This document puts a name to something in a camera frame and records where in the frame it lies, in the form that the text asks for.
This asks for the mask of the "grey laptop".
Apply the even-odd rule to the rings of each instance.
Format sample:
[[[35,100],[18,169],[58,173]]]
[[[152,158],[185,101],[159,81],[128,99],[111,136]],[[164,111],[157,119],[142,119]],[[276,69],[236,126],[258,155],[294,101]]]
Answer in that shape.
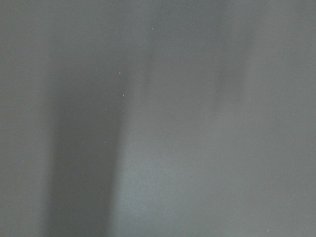
[[[313,237],[313,0],[3,0],[3,237]]]

